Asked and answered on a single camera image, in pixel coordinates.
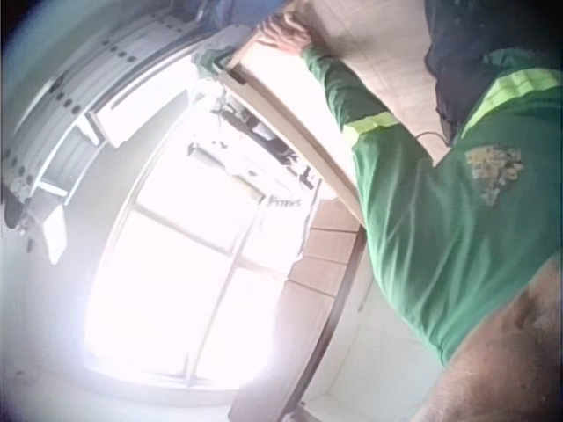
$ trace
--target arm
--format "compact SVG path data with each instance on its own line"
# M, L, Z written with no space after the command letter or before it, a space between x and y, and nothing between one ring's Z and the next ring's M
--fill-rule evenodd
M352 146L372 259L379 261L384 249L404 257L413 246L417 222L413 197L428 186L430 156L344 63L315 46L301 56L325 89L328 106Z

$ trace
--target dark clothing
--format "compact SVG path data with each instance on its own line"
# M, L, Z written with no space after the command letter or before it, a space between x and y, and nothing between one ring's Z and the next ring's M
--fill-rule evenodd
M487 55L521 48L537 54L542 67L560 68L560 29L542 5L542 0L426 0L431 45L425 63L437 80L436 111L448 146L503 71L484 64Z

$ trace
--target hand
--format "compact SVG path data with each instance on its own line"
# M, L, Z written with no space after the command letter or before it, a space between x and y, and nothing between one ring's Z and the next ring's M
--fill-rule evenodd
M290 55L301 55L313 44L310 29L297 22L293 13L273 15L258 26L262 35L260 44L278 48Z

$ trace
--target skin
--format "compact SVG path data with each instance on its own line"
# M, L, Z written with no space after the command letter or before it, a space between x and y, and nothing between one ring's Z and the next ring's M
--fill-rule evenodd
M260 43L290 55L322 42L292 14L273 16L259 30ZM559 421L560 385L561 268L554 257L465 338L412 421Z

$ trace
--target green jacket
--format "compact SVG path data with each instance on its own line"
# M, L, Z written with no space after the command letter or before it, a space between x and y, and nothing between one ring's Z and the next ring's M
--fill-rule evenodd
M520 50L432 159L342 62L303 52L353 146L376 280L446 363L471 329L561 248L561 73Z

